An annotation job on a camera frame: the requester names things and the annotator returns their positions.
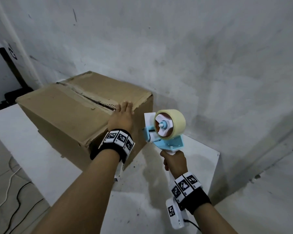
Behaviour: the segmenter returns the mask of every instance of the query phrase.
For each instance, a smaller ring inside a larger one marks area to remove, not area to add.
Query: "left hand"
[[[121,106],[118,104],[107,123],[108,131],[123,129],[131,134],[133,131],[132,115],[132,102],[123,102]]]

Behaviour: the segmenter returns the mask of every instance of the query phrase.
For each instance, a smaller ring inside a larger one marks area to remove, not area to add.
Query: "forearm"
[[[118,162],[114,150],[101,151],[33,233],[100,233]]]
[[[193,215],[203,234],[237,234],[233,227],[209,203],[199,206]]]

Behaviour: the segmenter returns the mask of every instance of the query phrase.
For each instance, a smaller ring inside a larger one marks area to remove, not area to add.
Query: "black cable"
[[[21,222],[23,222],[24,221],[24,219],[27,217],[27,215],[31,212],[31,210],[36,206],[36,204],[34,204],[34,206],[28,211],[28,213],[25,215],[25,217],[19,222],[19,224],[17,224],[10,232],[9,232],[9,234],[11,234],[12,232],[13,232],[13,230],[15,229],[15,228],[17,228],[17,226],[18,225],[20,225],[21,224]]]
[[[16,211],[12,214],[12,216],[11,216],[11,218],[10,218],[10,221],[9,221],[9,226],[8,226],[7,230],[4,231],[4,234],[10,229],[10,227],[11,227],[11,222],[12,222],[12,218],[13,218],[13,216],[16,214],[16,212],[19,210],[19,208],[20,208],[20,206],[21,206],[21,202],[20,202],[20,200],[19,200],[19,194],[20,194],[20,191],[24,188],[24,186],[26,186],[27,184],[30,184],[30,183],[31,183],[31,182],[27,182],[25,185],[23,185],[23,186],[19,189],[18,194],[16,195],[16,199],[17,199],[17,201],[18,201],[18,203],[19,203],[19,206],[18,206],[18,208],[16,209]]]
[[[184,222],[189,222],[189,223],[193,224],[197,229],[199,229],[200,232],[202,232],[201,229],[194,222],[192,222],[190,220],[187,220],[187,219],[184,219],[183,221]]]

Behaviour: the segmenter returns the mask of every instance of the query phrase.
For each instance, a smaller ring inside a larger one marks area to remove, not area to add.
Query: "white cable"
[[[8,185],[8,189],[7,189],[7,192],[6,192],[6,198],[5,198],[5,200],[0,204],[0,207],[1,207],[1,206],[7,201],[7,199],[8,199],[8,192],[9,192],[9,188],[10,188],[10,186],[11,186],[11,180],[12,180],[12,177],[14,176],[15,173],[13,173],[12,176],[10,177],[9,185]]]

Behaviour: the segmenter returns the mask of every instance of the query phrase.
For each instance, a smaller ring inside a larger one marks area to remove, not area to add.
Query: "white platform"
[[[54,150],[18,105],[0,111],[0,140],[50,205],[80,175],[81,170]],[[183,150],[188,169],[208,193],[219,152],[187,136]],[[169,174],[160,150],[147,144],[114,185],[101,233],[196,233],[192,225],[172,229],[166,200]]]

